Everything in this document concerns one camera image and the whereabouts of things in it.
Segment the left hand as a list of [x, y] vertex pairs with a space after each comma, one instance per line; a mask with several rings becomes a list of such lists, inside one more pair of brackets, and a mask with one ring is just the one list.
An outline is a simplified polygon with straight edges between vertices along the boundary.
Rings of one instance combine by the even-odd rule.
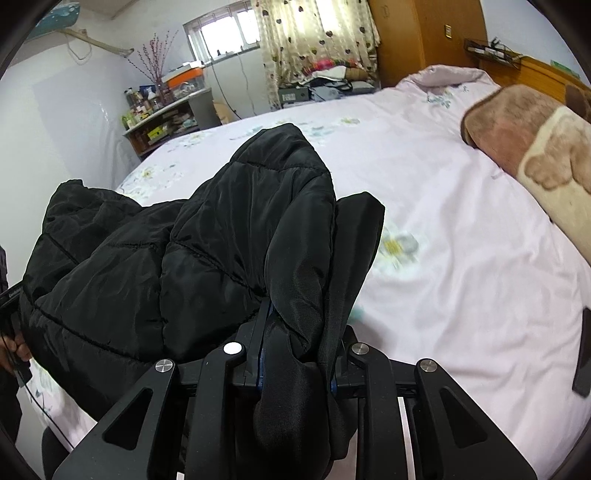
[[32, 358], [29, 347], [27, 346], [21, 332], [18, 332], [14, 338], [2, 335], [0, 340], [0, 362], [1, 366], [14, 375], [15, 360], [28, 362]]

